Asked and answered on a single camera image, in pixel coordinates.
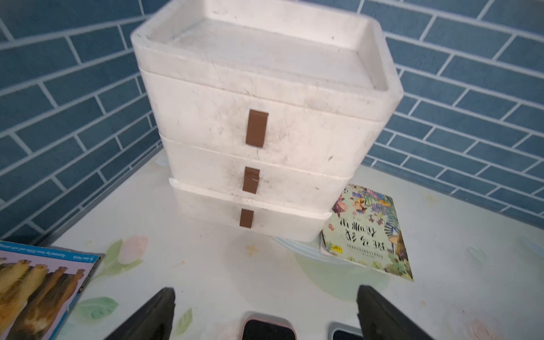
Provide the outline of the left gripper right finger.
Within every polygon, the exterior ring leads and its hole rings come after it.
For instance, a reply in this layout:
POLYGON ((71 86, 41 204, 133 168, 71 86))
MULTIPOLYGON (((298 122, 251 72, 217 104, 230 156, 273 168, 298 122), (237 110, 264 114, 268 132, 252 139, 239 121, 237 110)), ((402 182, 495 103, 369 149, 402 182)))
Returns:
POLYGON ((356 302, 364 339, 433 339, 371 286, 359 287, 356 302))

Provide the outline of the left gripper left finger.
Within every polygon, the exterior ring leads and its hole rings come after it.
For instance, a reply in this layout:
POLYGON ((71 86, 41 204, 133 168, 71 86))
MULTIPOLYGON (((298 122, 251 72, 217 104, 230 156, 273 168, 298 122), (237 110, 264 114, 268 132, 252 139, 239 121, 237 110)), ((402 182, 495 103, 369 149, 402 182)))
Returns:
POLYGON ((165 287, 109 334, 107 340, 170 339, 175 308, 175 291, 165 287))

